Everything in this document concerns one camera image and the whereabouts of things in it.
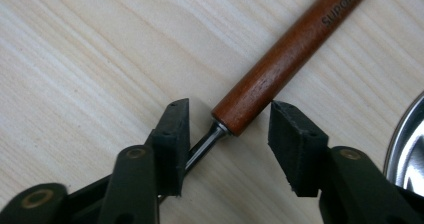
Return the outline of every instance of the black plastic part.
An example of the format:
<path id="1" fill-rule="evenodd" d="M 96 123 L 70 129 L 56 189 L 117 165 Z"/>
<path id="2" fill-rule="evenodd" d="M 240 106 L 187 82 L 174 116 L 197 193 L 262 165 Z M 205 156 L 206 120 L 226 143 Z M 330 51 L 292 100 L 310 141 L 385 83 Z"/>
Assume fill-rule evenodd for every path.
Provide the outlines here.
<path id="1" fill-rule="evenodd" d="M 33 186 L 13 198 L 0 213 L 0 223 L 56 224 L 66 221 L 61 208 L 66 188 L 57 183 Z"/>
<path id="2" fill-rule="evenodd" d="M 412 191 L 405 190 L 402 187 L 395 186 L 397 191 L 402 195 L 403 199 L 411 205 L 412 209 L 418 213 L 424 222 L 424 197 Z"/>
<path id="3" fill-rule="evenodd" d="M 155 153 L 158 194 L 180 196 L 190 150 L 188 99 L 168 105 L 146 145 Z"/>
<path id="4" fill-rule="evenodd" d="M 159 222 L 154 154 L 146 145 L 118 155 L 98 223 L 153 224 Z"/>
<path id="5" fill-rule="evenodd" d="M 110 175 L 68 196 L 66 211 L 70 224 L 97 223 L 109 180 Z"/>
<path id="6" fill-rule="evenodd" d="M 272 102 L 268 145 L 299 197 L 316 197 L 328 136 L 295 106 Z"/>
<path id="7" fill-rule="evenodd" d="M 334 147 L 323 168 L 320 210 L 324 223 L 422 223 L 365 153 Z"/>

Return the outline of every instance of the light wood surface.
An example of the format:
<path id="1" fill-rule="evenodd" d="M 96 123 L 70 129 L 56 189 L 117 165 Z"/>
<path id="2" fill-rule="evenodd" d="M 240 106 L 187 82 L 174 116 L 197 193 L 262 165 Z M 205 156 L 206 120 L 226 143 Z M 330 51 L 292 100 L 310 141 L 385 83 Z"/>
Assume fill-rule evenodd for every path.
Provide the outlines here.
<path id="1" fill-rule="evenodd" d="M 0 208 L 39 183 L 72 193 L 109 174 L 173 100 L 190 98 L 194 144 L 313 1 L 0 0 Z M 423 37 L 424 0 L 365 0 L 276 99 L 382 169 L 424 90 Z M 217 144 L 161 205 L 161 223 L 322 223 L 267 146 L 268 119 L 269 108 Z"/>

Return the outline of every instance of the clamp screw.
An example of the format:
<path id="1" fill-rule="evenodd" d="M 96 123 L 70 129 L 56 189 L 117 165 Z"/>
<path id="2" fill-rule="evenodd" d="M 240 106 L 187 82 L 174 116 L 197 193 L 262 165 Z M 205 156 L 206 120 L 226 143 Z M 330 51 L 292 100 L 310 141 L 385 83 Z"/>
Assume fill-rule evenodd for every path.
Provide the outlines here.
<path id="1" fill-rule="evenodd" d="M 130 159 L 136 159 L 136 158 L 144 156 L 144 154 L 146 154 L 146 150 L 137 148 L 137 149 L 129 150 L 127 152 L 127 157 Z"/>
<path id="2" fill-rule="evenodd" d="M 342 149 L 340 150 L 340 154 L 346 157 L 347 159 L 354 160 L 354 161 L 361 159 L 361 155 L 358 152 L 353 151 L 351 149 Z"/>
<path id="3" fill-rule="evenodd" d="M 54 192 L 50 189 L 40 189 L 26 196 L 21 206 L 25 209 L 32 209 L 43 205 L 53 197 Z"/>

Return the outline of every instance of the tool handle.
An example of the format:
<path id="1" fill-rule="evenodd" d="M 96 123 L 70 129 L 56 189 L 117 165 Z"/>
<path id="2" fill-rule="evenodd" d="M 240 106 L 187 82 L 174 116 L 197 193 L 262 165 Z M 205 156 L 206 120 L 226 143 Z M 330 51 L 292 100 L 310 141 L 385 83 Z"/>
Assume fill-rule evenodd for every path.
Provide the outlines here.
<path id="1" fill-rule="evenodd" d="M 361 0 L 317 0 L 212 110 L 240 135 Z"/>

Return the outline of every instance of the black rubber jaw pad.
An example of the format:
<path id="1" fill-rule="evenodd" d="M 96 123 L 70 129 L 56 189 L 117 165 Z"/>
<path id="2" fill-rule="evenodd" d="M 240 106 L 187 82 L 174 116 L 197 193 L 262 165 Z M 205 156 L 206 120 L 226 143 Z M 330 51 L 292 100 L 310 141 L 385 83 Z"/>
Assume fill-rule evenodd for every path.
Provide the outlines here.
<path id="1" fill-rule="evenodd" d="M 158 195 L 181 195 L 190 149 L 188 99 L 168 105 L 146 145 L 155 153 Z"/>
<path id="2" fill-rule="evenodd" d="M 272 102 L 268 145 L 299 197 L 316 197 L 328 136 L 295 106 Z"/>

